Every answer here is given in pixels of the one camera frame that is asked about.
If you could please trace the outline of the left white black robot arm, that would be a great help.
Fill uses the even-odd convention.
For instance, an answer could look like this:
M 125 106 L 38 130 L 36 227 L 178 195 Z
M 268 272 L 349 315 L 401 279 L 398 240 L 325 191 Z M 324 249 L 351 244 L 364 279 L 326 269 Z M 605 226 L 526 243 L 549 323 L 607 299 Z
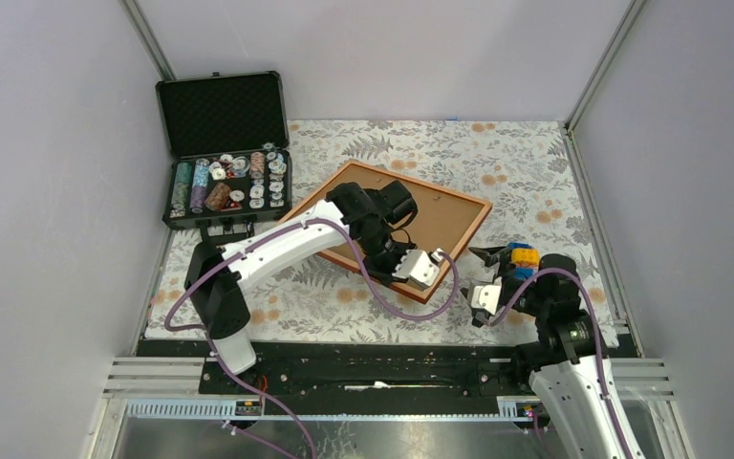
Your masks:
M 415 248 L 398 242 L 395 224 L 413 219 L 418 206 L 399 181 L 381 188 L 357 183 L 335 186 L 311 208 L 247 240 L 217 248 L 200 243 L 192 255 L 183 297 L 192 302 L 210 348 L 224 364 L 222 381 L 237 393 L 258 380 L 247 325 L 246 294 L 261 280 L 328 248 L 358 245 L 366 273 L 381 283 L 403 283 L 400 264 Z

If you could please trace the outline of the orange wooden photo frame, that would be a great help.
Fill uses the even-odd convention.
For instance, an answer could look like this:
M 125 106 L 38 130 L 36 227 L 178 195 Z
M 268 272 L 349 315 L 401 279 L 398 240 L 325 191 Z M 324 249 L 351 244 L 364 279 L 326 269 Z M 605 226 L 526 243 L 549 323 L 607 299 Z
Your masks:
M 308 210 L 341 183 L 354 182 L 363 188 L 379 189 L 395 180 L 406 186 L 418 205 L 419 214 L 406 228 L 411 240 L 425 251 L 447 251 L 454 260 L 467 248 L 492 209 L 492 204 L 487 200 L 350 160 L 336 172 L 314 181 L 310 195 L 301 199 L 297 205 L 289 203 L 279 221 L 285 222 Z

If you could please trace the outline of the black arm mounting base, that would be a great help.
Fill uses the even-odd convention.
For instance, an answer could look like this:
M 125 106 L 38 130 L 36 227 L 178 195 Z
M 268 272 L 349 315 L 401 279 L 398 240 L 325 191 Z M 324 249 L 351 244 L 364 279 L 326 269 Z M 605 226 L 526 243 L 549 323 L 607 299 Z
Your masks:
M 490 414 L 527 397 L 511 346 L 256 342 L 241 379 L 299 415 Z

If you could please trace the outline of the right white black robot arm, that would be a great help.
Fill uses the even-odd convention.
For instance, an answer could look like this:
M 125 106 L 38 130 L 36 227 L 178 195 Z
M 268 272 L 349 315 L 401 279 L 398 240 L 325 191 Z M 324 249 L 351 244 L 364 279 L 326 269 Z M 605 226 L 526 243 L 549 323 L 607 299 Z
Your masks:
M 491 281 L 463 290 L 472 324 L 495 326 L 512 312 L 533 317 L 537 338 L 515 347 L 509 378 L 519 392 L 538 397 L 567 453 L 643 457 L 575 261 L 524 243 L 470 251 L 495 271 Z

